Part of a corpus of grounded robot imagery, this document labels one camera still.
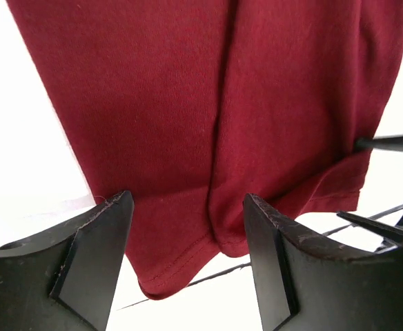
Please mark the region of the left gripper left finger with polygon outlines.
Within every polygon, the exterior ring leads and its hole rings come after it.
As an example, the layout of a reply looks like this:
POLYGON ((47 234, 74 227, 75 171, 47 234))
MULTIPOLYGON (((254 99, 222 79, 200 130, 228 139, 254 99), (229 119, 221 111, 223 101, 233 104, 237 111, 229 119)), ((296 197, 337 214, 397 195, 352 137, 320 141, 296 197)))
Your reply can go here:
POLYGON ((105 330, 134 202, 91 210, 0 247, 0 331, 105 330))

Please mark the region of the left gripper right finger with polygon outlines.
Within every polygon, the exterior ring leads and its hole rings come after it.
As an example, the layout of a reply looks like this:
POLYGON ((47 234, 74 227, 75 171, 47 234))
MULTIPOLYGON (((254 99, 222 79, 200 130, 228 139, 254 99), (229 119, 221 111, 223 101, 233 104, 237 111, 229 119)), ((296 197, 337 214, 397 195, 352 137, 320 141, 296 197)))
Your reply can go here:
POLYGON ((363 251, 254 194, 244 225, 264 330, 403 330, 403 241, 363 251))

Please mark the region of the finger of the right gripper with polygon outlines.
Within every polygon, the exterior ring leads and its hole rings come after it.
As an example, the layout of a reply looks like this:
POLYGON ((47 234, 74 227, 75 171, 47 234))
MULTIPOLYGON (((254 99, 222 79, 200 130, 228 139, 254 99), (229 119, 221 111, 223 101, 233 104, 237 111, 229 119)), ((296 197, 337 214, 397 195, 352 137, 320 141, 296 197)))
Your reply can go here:
POLYGON ((336 215, 345 221, 349 221, 352 224, 364 228, 365 230, 380 235, 388 241, 403 241, 403 229, 401 228, 386 225, 384 223, 361 217, 356 214, 351 214, 349 212, 338 212, 336 215))
POLYGON ((359 138, 355 142, 358 150, 388 150, 394 152, 403 152, 403 135, 378 137, 378 138, 359 138))

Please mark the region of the dark red t shirt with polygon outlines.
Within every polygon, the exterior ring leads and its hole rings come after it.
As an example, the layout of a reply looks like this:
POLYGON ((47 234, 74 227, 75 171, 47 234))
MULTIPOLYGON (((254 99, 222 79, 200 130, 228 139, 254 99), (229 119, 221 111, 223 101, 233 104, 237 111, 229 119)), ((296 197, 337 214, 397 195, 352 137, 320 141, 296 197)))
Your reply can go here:
POLYGON ((97 202, 165 299, 248 253, 242 202, 355 210, 403 55, 403 1, 9 1, 97 202))

